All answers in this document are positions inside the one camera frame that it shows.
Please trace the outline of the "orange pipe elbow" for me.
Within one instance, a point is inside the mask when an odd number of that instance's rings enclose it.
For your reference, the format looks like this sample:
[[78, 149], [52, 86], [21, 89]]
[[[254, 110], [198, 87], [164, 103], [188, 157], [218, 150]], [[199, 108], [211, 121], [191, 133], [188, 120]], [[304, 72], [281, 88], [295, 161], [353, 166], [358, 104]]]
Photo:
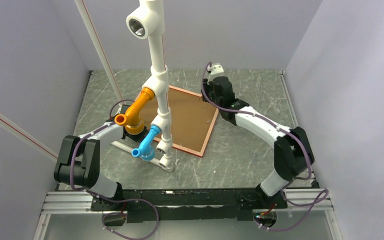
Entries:
[[148, 87], [144, 87], [133, 104], [128, 107], [125, 113], [117, 114], [114, 117], [114, 122], [122, 127], [136, 126], [141, 120], [140, 112], [144, 106], [155, 98], [155, 93]]

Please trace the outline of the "blue pipe elbow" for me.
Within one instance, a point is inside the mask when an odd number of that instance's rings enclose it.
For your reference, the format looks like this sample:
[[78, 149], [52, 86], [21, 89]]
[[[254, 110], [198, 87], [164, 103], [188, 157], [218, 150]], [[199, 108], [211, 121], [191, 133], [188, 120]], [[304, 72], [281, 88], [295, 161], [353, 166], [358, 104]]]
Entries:
[[131, 155], [136, 158], [141, 158], [144, 161], [151, 161], [155, 157], [155, 150], [151, 146], [154, 138], [161, 133], [161, 129], [156, 125], [151, 125], [148, 134], [141, 141], [137, 148], [131, 151]]

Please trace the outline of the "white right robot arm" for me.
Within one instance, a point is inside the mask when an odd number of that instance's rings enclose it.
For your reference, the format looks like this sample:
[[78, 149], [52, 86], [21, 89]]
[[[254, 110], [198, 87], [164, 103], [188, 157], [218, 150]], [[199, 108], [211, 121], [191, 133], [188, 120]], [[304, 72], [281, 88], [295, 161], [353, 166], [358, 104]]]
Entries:
[[274, 169], [255, 188], [255, 200], [260, 207], [269, 207], [280, 191], [298, 179], [303, 171], [312, 171], [314, 157], [303, 128], [278, 124], [255, 111], [249, 103], [235, 96], [226, 76], [213, 80], [204, 77], [201, 92], [203, 101], [218, 108], [225, 121], [248, 130], [273, 148]]

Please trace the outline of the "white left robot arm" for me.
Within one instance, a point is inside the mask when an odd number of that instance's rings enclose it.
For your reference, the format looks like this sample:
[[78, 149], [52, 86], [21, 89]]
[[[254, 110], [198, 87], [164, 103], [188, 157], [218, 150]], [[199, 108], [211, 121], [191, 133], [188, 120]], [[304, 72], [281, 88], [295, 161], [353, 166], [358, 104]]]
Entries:
[[111, 143], [126, 137], [139, 143], [148, 134], [145, 127], [139, 134], [130, 134], [124, 126], [110, 117], [97, 129], [82, 135], [67, 135], [63, 138], [53, 172], [54, 180], [74, 186], [76, 191], [87, 191], [104, 199], [111, 210], [124, 203], [122, 185], [107, 178], [101, 171], [101, 152]]

